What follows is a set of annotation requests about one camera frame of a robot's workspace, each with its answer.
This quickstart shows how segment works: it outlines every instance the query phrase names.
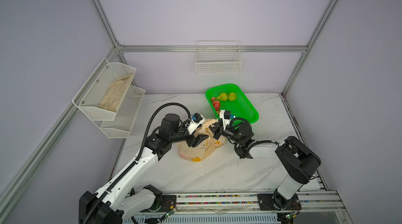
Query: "green plastic basket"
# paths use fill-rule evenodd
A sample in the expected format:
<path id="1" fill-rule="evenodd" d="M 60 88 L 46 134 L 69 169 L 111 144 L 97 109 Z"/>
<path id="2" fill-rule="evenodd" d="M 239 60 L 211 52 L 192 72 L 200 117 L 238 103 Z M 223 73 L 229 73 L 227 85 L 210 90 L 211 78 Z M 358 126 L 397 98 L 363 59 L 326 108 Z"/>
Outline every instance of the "green plastic basket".
<path id="1" fill-rule="evenodd" d="M 257 122 L 259 115 L 257 110 L 255 110 L 254 106 L 251 104 L 249 99 L 244 95 L 243 91 L 235 84 L 225 84 L 221 86 L 216 86 L 211 89 L 208 89 L 205 92 L 205 96 L 209 104 L 211 105 L 212 110 L 214 110 L 216 118 L 219 118 L 219 115 L 216 113 L 214 106 L 212 105 L 211 98 L 219 96 L 222 92 L 226 92 L 227 94 L 234 92 L 236 93 L 235 101 L 219 101 L 221 103 L 221 110 L 229 110 L 232 114 L 238 118 L 244 118 L 248 120 L 250 123 Z"/>

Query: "green fruit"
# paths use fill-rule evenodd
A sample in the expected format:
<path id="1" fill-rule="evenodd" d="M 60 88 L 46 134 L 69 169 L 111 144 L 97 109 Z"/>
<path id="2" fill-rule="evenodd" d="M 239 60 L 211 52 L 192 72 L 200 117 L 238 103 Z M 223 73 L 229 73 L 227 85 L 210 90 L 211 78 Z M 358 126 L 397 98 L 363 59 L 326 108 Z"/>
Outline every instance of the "green fruit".
<path id="1" fill-rule="evenodd" d="M 236 93 L 231 92 L 231 93 L 229 93 L 228 98 L 229 98 L 229 101 L 235 101 L 237 98 L 237 95 L 236 95 Z"/>
<path id="2" fill-rule="evenodd" d="M 217 100 L 227 101 L 228 95 L 225 92 L 222 92 L 219 96 L 216 97 Z"/>

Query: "white wire basket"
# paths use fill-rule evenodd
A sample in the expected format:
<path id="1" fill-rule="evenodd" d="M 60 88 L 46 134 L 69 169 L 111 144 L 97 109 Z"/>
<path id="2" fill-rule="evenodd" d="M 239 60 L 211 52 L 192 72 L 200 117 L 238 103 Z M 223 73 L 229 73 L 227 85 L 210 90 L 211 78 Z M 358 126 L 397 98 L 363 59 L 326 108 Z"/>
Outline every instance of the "white wire basket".
<path id="1" fill-rule="evenodd" d="M 241 68 L 240 41 L 197 41 L 197 74 L 240 73 Z"/>
<path id="2" fill-rule="evenodd" d="M 103 59 L 99 65 L 105 65 L 96 80 L 80 98 L 80 92 L 73 98 L 73 104 L 85 114 L 108 138 L 127 138 L 133 129 L 145 90 L 129 85 L 124 91 L 116 112 L 98 108 L 107 93 L 110 84 L 118 77 L 132 74 L 132 83 L 136 68 L 122 63 L 110 63 Z"/>

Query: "marble tabletop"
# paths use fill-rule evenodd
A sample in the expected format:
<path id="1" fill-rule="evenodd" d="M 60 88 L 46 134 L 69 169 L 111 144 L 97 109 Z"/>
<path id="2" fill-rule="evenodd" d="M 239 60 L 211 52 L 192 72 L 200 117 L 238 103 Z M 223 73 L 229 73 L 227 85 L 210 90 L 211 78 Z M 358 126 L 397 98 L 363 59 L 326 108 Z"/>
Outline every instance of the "marble tabletop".
<path id="1" fill-rule="evenodd" d="M 288 136 L 297 136 L 278 93 L 247 93 L 246 96 L 260 115 L 259 120 L 252 124 L 253 139 L 283 141 Z M 185 105 L 191 115 L 198 112 L 205 118 L 215 118 L 204 94 L 146 94 L 115 172 L 137 153 L 149 118 L 158 107 L 168 102 Z M 150 131 L 160 126 L 167 113 L 187 118 L 181 107 L 168 106 L 155 117 Z M 135 191 L 149 184 L 165 193 L 274 191 L 286 174 L 277 157 L 239 159 L 229 142 L 201 162 L 181 159 L 177 144 L 173 144 L 172 149 L 140 178 Z M 313 179 L 300 190 L 318 189 L 318 181 Z"/>

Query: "strawberry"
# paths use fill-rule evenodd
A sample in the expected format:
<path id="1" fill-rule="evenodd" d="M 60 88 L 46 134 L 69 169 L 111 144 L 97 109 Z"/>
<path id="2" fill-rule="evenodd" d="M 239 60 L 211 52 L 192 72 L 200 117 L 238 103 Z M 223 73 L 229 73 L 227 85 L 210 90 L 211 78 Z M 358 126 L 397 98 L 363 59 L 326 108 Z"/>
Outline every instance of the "strawberry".
<path id="1" fill-rule="evenodd" d="M 219 107 L 221 107 L 221 102 L 214 101 L 212 102 L 212 105 L 214 106 L 215 110 L 219 110 Z"/>

